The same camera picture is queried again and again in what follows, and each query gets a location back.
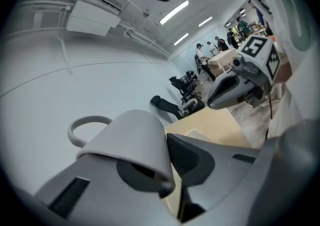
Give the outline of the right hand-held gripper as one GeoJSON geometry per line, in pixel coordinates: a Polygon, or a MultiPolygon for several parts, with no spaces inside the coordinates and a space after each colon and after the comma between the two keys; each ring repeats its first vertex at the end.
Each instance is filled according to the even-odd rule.
{"type": "Polygon", "coordinates": [[[207,105],[222,109],[245,100],[252,107],[258,106],[270,94],[279,66],[280,57],[272,39],[250,35],[236,50],[232,71],[216,77],[207,105]]]}

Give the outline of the white ceramic mug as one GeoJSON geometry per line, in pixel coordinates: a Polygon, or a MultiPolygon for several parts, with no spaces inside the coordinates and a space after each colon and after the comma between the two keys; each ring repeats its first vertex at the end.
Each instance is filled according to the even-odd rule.
{"type": "Polygon", "coordinates": [[[157,192],[166,197],[175,189],[164,126],[161,121],[144,110],[129,110],[116,119],[87,116],[73,121],[67,131],[69,141],[87,154],[116,160],[121,179],[135,190],[157,192]],[[106,127],[92,140],[74,135],[74,130],[89,123],[103,123],[106,127]]]}

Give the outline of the person's white printed shirt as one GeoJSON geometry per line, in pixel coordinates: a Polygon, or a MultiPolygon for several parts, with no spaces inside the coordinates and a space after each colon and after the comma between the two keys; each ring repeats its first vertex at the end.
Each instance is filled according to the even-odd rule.
{"type": "Polygon", "coordinates": [[[269,138],[303,121],[320,118],[320,27],[305,0],[251,0],[262,13],[292,76],[269,123],[269,138]]]}

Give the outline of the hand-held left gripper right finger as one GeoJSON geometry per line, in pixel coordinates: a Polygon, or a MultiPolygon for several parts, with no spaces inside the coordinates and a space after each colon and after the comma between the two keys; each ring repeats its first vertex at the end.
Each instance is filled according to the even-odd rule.
{"type": "Polygon", "coordinates": [[[223,200],[251,169],[259,150],[167,134],[170,161],[181,178],[178,219],[187,222],[223,200]]]}

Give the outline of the white plastic basket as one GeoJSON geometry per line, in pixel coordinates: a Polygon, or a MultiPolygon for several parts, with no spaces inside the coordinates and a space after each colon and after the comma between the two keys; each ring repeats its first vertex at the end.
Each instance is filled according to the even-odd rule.
{"type": "Polygon", "coordinates": [[[194,138],[194,139],[198,139],[198,140],[201,140],[201,141],[210,142],[210,139],[207,136],[205,136],[204,134],[202,134],[201,132],[199,132],[196,129],[189,130],[185,134],[185,136],[190,137],[190,138],[194,138]]]}

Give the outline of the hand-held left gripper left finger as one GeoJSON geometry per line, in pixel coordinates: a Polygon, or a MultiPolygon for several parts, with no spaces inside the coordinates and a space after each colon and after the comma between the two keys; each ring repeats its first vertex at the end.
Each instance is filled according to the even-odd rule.
{"type": "Polygon", "coordinates": [[[73,225],[178,225],[161,198],[173,185],[154,171],[102,155],[85,155],[35,194],[73,225]]]}

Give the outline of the grey office chair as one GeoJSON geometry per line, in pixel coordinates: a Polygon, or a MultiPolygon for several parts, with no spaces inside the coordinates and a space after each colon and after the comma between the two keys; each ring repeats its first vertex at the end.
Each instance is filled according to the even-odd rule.
{"type": "Polygon", "coordinates": [[[194,97],[187,102],[183,102],[182,105],[178,107],[178,112],[182,117],[187,117],[204,107],[204,102],[200,98],[194,97]]]}

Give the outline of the wooden desk with white legs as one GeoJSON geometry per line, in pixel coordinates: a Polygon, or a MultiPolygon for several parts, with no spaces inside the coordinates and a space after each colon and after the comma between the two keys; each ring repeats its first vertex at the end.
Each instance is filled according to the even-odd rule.
{"type": "MultiPolygon", "coordinates": [[[[209,107],[205,107],[184,119],[165,126],[164,128],[166,133],[191,136],[190,133],[196,131],[205,136],[201,137],[201,140],[221,145],[251,148],[247,138],[240,128],[240,125],[236,122],[227,108],[213,110],[209,107]]],[[[180,200],[182,180],[172,164],[171,168],[176,187],[175,190],[169,196],[162,199],[162,201],[168,210],[178,220],[181,220],[180,200]]]]}

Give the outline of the long ceiling light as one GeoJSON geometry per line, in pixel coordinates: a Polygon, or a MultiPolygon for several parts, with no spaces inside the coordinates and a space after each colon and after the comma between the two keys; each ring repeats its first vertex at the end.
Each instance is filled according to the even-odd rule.
{"type": "Polygon", "coordinates": [[[199,25],[198,25],[198,27],[200,28],[201,26],[203,26],[204,24],[206,24],[207,22],[209,22],[210,20],[212,20],[212,16],[211,17],[209,17],[209,18],[207,18],[206,20],[204,20],[203,22],[201,22],[199,25]]]}
{"type": "Polygon", "coordinates": [[[186,33],[186,34],[184,34],[182,37],[180,37],[177,41],[175,41],[174,42],[174,46],[176,46],[176,45],[178,45],[181,41],[183,41],[186,37],[188,37],[189,36],[189,34],[188,33],[186,33]]]}
{"type": "Polygon", "coordinates": [[[182,4],[180,4],[179,6],[177,6],[176,8],[174,8],[171,12],[169,12],[166,16],[164,16],[161,20],[160,20],[160,24],[164,25],[168,20],[170,20],[173,16],[175,16],[178,12],[180,12],[181,10],[183,10],[185,7],[187,7],[189,5],[188,1],[183,2],[182,4]]]}

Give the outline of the person's right forearm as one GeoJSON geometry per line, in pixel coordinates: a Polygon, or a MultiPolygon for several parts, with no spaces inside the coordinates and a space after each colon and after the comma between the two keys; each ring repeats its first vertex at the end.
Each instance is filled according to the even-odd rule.
{"type": "Polygon", "coordinates": [[[292,76],[290,59],[285,51],[280,50],[277,46],[275,46],[275,49],[279,56],[280,63],[273,83],[285,83],[292,76]]]}

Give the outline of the black office chair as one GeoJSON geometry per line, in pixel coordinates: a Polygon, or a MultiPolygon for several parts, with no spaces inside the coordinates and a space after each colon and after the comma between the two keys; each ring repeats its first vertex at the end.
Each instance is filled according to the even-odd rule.
{"type": "Polygon", "coordinates": [[[183,119],[183,117],[179,113],[179,106],[161,98],[160,96],[156,95],[153,96],[150,100],[150,103],[165,112],[168,112],[170,114],[173,114],[178,120],[183,119]]]}
{"type": "Polygon", "coordinates": [[[196,86],[193,84],[193,81],[184,82],[181,79],[177,79],[176,76],[169,79],[171,84],[177,88],[182,96],[181,100],[183,103],[186,103],[192,98],[200,97],[201,92],[196,92],[196,86]]]}

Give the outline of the white air conditioner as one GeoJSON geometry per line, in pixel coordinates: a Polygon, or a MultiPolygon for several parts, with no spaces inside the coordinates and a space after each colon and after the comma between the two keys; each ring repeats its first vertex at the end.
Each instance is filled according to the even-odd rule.
{"type": "Polygon", "coordinates": [[[123,8],[121,0],[76,0],[66,30],[105,37],[120,23],[123,8]]]}

